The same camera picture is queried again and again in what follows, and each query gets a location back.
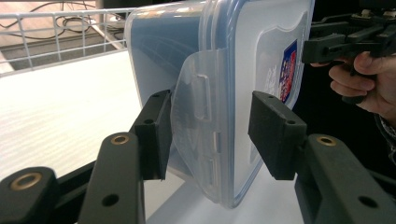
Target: clear plastic container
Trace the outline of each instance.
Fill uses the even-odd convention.
[[[294,106],[313,5],[187,1],[141,7],[128,18],[142,105],[156,91],[173,90],[170,166],[213,202],[236,207],[262,165],[248,137],[252,92]]]

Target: wire basket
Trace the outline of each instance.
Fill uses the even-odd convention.
[[[0,29],[0,77],[126,50],[124,18],[133,10],[0,14],[0,24],[8,24]]]

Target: white surface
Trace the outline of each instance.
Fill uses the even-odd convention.
[[[95,160],[102,140],[140,111],[126,51],[0,78],[0,180],[48,166],[65,175]],[[293,183],[263,166],[241,204],[227,210],[167,174],[145,183],[148,223],[302,223]]]

